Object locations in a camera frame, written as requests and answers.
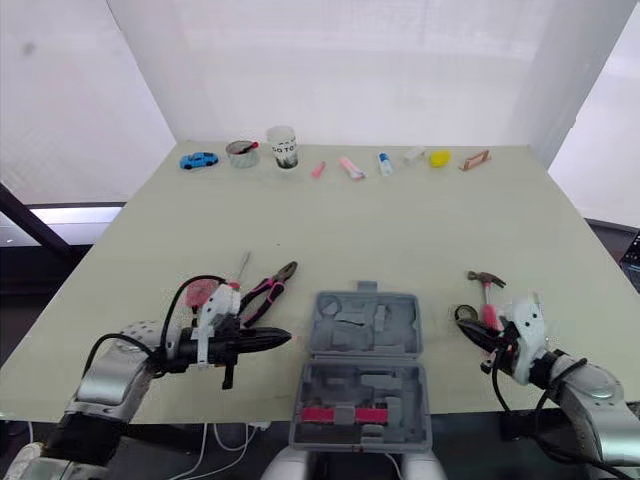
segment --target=yellow object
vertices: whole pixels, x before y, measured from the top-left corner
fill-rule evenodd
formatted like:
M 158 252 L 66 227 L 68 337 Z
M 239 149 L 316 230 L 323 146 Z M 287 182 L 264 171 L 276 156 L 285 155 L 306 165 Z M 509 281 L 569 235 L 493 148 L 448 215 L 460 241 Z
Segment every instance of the yellow object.
M 451 160 L 451 152 L 449 150 L 438 150 L 431 154 L 431 166 L 440 168 L 444 167 Z

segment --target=paper cup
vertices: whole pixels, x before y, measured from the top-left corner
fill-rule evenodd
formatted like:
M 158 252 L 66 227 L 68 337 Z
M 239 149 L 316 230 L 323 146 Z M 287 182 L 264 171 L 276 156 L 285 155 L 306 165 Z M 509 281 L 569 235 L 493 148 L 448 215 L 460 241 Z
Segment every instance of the paper cup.
M 288 170 L 298 165 L 298 145 L 293 128 L 278 125 L 267 130 L 267 141 L 280 168 Z

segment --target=tool case lid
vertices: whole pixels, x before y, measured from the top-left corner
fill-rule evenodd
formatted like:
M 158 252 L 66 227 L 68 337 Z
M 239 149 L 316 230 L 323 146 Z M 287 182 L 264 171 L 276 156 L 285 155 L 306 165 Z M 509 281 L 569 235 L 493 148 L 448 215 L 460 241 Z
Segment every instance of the tool case lid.
M 309 351 L 315 358 L 417 358 L 423 349 L 415 295 L 378 292 L 358 282 L 354 292 L 323 291 L 316 297 Z

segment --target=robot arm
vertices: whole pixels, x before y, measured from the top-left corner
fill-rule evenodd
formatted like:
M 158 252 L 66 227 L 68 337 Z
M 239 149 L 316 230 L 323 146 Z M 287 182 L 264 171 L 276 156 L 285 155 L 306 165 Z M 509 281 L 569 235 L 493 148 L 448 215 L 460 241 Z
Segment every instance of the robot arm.
M 515 302 L 500 320 L 503 332 L 469 320 L 458 321 L 458 326 L 476 345 L 495 352 L 497 368 L 518 383 L 543 390 L 553 387 L 549 398 L 572 422 L 583 455 L 615 466 L 639 465 L 640 421 L 625 404 L 620 382 L 607 370 L 586 363 L 556 385 L 554 380 L 577 360 L 547 350 L 537 298 Z M 481 365 L 485 373 L 492 370 L 493 361 Z
M 115 341 L 90 365 L 49 437 L 43 456 L 31 461 L 21 480 L 102 480 L 155 377 L 182 373 L 192 364 L 201 366 L 204 351 L 207 365 L 225 366 L 223 388 L 231 388 L 239 354 L 269 350 L 291 338 L 278 328 L 241 330 L 235 315 L 239 302 L 232 295 L 222 297 L 214 299 L 211 311 L 203 308 L 200 325 L 211 326 L 201 329 L 204 341 L 197 329 L 169 325 L 162 351 L 159 323 L 138 322 L 125 328 L 122 335 L 142 342 L 154 355 L 126 341 Z

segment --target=pliers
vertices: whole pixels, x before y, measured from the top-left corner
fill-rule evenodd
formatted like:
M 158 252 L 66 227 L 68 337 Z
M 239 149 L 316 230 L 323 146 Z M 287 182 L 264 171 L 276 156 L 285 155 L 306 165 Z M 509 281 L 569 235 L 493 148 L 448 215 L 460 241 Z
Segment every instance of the pliers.
M 267 310 L 271 308 L 271 305 L 278 298 L 282 292 L 284 292 L 284 282 L 289 280 L 298 268 L 297 262 L 291 262 L 282 267 L 278 273 L 276 273 L 271 278 L 265 278 L 262 280 L 256 288 L 247 293 L 244 297 L 242 297 L 242 301 L 240 302 L 240 311 L 238 315 L 242 314 L 245 308 L 255 299 L 258 295 L 269 291 L 267 294 L 267 298 L 260 305 L 260 307 L 256 310 L 256 312 L 251 315 L 249 318 L 244 319 L 242 321 L 242 325 L 245 328 L 251 327 L 254 323 L 256 323 L 260 317 L 262 317 Z

